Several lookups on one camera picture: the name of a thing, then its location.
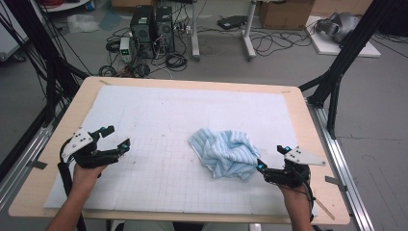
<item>cardboard box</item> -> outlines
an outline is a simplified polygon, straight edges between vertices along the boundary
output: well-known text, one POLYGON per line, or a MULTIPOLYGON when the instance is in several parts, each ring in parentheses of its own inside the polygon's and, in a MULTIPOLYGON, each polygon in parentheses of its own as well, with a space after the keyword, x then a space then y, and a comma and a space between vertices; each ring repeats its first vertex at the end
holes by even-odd
POLYGON ((262 3, 259 18, 264 28, 303 30, 315 0, 287 0, 283 4, 262 3))
POLYGON ((112 7, 121 11, 134 11, 137 5, 156 6, 156 0, 111 0, 112 7))
POLYGON ((372 0, 316 0, 311 15, 328 17, 334 12, 363 15, 371 2, 372 0))

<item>small box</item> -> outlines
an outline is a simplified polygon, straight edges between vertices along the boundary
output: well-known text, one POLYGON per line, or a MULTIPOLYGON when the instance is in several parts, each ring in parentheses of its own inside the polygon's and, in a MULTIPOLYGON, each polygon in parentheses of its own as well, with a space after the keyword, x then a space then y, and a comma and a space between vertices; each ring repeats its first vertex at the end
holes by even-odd
POLYGON ((129 38, 120 39, 120 56, 122 57, 122 61, 126 64, 129 64, 132 61, 132 51, 129 45, 129 38))
POLYGON ((275 30, 303 30, 315 0, 287 0, 262 3, 259 18, 261 25, 275 30))
POLYGON ((363 15, 372 0, 316 0, 311 15, 329 17, 334 12, 363 15))

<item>human arm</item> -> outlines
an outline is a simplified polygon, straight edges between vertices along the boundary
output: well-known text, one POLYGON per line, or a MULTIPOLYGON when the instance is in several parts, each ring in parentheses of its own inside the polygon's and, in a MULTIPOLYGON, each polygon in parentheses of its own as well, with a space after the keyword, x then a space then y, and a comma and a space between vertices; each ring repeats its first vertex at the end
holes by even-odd
POLYGON ((97 177, 105 167, 81 168, 75 165, 71 192, 61 209, 51 220, 46 231, 72 231, 75 229, 85 202, 96 184, 97 177))
POLYGON ((299 186, 290 189, 286 186, 279 186, 285 198, 285 206, 288 210, 293 231, 312 231, 310 223, 310 203, 305 187, 299 186))

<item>grid paper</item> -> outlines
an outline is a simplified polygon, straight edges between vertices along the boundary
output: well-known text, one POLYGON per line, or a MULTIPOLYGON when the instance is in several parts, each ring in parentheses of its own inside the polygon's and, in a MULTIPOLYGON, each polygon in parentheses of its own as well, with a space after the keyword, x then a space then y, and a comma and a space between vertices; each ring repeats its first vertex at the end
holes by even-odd
MULTIPOLYGON (((285 99, 280 94, 105 86, 83 128, 113 125, 99 150, 127 138, 131 150, 107 167, 85 208, 123 211, 286 215, 279 189, 255 172, 248 180, 214 179, 188 144, 202 127, 248 134, 269 167, 282 168, 276 145, 295 146, 285 99)), ((44 205, 64 203, 60 176, 44 205)))

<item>electronic device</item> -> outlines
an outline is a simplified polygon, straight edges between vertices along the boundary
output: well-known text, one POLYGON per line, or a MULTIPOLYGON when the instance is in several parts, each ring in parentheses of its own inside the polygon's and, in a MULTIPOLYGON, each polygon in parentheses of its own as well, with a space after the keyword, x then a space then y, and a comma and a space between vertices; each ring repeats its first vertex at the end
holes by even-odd
POLYGON ((120 56, 122 57, 122 61, 126 64, 132 61, 132 52, 130 49, 130 39, 129 38, 121 38, 120 39, 120 56))
POLYGON ((246 23, 247 16, 230 16, 217 21, 218 26, 224 30, 230 30, 236 27, 241 27, 246 23))
POLYGON ((153 6, 138 5, 130 22, 136 52, 143 58, 155 58, 154 44, 158 38, 153 6))
POLYGON ((360 18, 351 13, 333 13, 329 18, 318 20, 316 31, 323 31, 338 44, 344 44, 359 21, 360 18))
POLYGON ((158 7, 156 10, 156 23, 159 34, 160 52, 171 53, 174 48, 173 18, 171 7, 158 7))
POLYGON ((70 163, 71 159, 75 159, 76 163, 83 168, 95 168, 116 163, 120 156, 129 151, 129 139, 120 143, 116 149, 97 150, 100 137, 105 138, 114 131, 113 126, 102 127, 93 133, 88 133, 79 128, 74 136, 64 143, 62 153, 60 153, 61 158, 68 158, 67 163, 70 163))
POLYGON ((315 198, 313 197, 312 189, 309 185, 310 169, 308 165, 325 166, 320 157, 300 149, 298 146, 294 149, 290 147, 277 146, 277 151, 285 156, 285 166, 283 169, 268 168, 268 166, 258 159, 258 165, 256 169, 264 175, 266 182, 270 184, 276 184, 283 187, 289 187, 290 189, 297 188, 299 186, 306 187, 306 195, 310 202, 311 217, 313 219, 312 209, 315 198))

